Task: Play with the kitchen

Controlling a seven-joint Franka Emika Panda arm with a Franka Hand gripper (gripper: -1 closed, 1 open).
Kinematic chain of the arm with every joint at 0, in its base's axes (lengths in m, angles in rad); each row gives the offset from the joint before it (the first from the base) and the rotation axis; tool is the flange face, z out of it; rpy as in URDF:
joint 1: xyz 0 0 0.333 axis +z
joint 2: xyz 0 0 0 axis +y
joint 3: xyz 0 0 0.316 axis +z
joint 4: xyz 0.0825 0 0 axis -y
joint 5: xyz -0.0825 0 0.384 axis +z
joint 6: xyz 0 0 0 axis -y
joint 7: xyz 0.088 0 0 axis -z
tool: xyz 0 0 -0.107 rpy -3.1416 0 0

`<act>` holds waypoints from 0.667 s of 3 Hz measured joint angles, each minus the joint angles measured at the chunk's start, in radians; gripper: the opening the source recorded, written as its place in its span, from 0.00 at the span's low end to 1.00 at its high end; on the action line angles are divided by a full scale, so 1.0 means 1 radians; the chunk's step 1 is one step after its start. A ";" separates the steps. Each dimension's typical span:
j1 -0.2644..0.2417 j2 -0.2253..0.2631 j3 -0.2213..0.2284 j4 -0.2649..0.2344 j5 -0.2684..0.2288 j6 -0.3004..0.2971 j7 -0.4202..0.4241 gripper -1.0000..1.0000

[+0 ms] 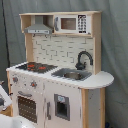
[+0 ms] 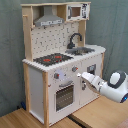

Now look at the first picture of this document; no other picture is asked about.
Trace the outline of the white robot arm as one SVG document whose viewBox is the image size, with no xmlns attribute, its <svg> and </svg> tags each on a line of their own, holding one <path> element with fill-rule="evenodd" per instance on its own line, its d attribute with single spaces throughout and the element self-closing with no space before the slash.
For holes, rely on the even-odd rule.
<svg viewBox="0 0 128 128">
<path fill-rule="evenodd" d="M 11 98 L 0 85 L 0 128 L 35 128 L 34 125 L 24 117 L 9 117 L 1 114 L 1 111 L 11 104 Z"/>
</svg>

